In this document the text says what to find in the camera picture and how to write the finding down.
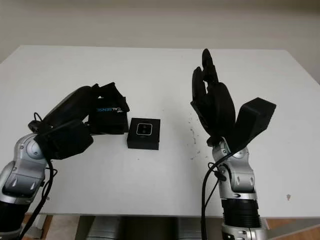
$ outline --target black box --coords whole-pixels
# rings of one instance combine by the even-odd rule
[[[129,149],[159,150],[160,119],[132,118],[126,142]]]

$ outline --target black cable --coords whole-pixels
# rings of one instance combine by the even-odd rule
[[[37,215],[40,213],[42,207],[44,206],[44,204],[45,204],[45,202],[47,200],[47,197],[49,195],[49,192],[51,190],[51,187],[52,187],[52,184],[53,184],[53,181],[54,181],[54,167],[53,167],[52,162],[50,160],[46,159],[46,162],[48,163],[49,170],[50,170],[50,176],[49,176],[49,180],[48,180],[48,185],[47,185],[46,191],[44,193],[44,196],[41,198],[38,206],[36,206],[33,214],[31,215],[31,217],[29,219],[29,221],[26,223],[24,229],[22,230],[22,232],[20,234],[20,237],[19,237],[19,240],[22,240],[22,238],[24,237],[26,232],[29,230],[29,228],[34,223]]]
[[[235,152],[230,152],[229,154],[223,156],[218,161],[212,164],[209,170],[206,172],[203,182],[202,182],[202,193],[201,193],[201,238],[202,240],[207,240],[207,227],[206,227],[206,185],[210,173],[215,169],[216,166],[221,164],[224,160],[231,157]]]
[[[55,177],[55,176],[58,174],[58,170],[54,168],[53,171],[54,171],[53,177]],[[47,181],[47,182],[44,184],[43,188],[42,188],[42,193],[41,193],[42,198],[44,198],[44,196],[45,196],[45,190],[46,190],[48,184],[49,184],[49,181]]]
[[[216,187],[217,187],[218,183],[219,183],[219,179],[217,179],[217,180],[216,180],[216,183],[215,183],[215,185],[214,185],[214,187],[213,187],[213,189],[212,189],[212,191],[211,191],[211,193],[210,193],[209,197],[207,198],[207,200],[206,200],[206,202],[205,202],[205,205],[204,205],[204,207],[205,207],[205,208],[207,207],[207,205],[208,205],[208,203],[209,203],[209,200],[210,200],[210,198],[211,198],[212,194],[214,194],[214,191],[215,191],[215,189],[216,189]]]
[[[40,117],[40,115],[37,112],[34,112],[33,113],[34,120],[37,120],[37,117],[40,119],[40,121],[42,121],[42,118]]]

